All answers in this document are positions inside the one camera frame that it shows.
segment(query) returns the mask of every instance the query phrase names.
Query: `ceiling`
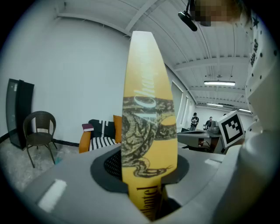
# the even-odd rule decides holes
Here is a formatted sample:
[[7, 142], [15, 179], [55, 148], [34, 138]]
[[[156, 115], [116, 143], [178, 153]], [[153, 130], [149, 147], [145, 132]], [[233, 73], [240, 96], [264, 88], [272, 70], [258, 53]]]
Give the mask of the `ceiling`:
[[[248, 109], [245, 83], [249, 37], [240, 24], [191, 31], [178, 17], [187, 0], [57, 0], [59, 17], [95, 21], [131, 36], [152, 32], [165, 64], [189, 90], [197, 105], [219, 103]], [[205, 86], [207, 80], [235, 81], [230, 87]]]

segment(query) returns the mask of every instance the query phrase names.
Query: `striped cushion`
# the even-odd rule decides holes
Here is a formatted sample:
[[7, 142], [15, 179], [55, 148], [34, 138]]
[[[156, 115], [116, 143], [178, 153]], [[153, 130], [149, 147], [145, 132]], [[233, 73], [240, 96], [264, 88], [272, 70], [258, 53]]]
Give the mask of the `striped cushion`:
[[116, 144], [115, 139], [110, 137], [93, 137], [89, 146], [89, 151]]

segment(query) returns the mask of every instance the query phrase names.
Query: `snake graphic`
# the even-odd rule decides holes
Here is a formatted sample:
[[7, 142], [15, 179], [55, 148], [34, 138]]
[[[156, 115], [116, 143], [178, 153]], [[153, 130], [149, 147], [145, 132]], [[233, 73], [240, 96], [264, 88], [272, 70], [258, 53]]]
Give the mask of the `snake graphic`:
[[136, 177], [150, 178], [165, 173], [172, 166], [151, 169], [150, 161], [144, 155], [150, 149], [154, 140], [169, 140], [177, 137], [176, 123], [163, 125], [167, 117], [174, 116], [172, 100], [159, 98], [137, 97], [142, 105], [155, 104], [148, 108], [139, 105], [134, 97], [123, 99], [122, 109], [122, 166], [136, 167], [133, 172]]

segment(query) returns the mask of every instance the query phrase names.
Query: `floor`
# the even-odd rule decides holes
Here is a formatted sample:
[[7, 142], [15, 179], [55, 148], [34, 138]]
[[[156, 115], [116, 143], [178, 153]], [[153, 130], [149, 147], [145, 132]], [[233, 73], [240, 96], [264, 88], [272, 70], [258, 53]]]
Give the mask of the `floor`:
[[[79, 148], [53, 143], [50, 144], [54, 160], [59, 163], [61, 160], [79, 153]], [[0, 144], [0, 165], [10, 184], [20, 192], [36, 177], [54, 166], [49, 150], [45, 146], [32, 147], [29, 149], [30, 156], [35, 168], [32, 167], [26, 149], [15, 147], [10, 139]]]

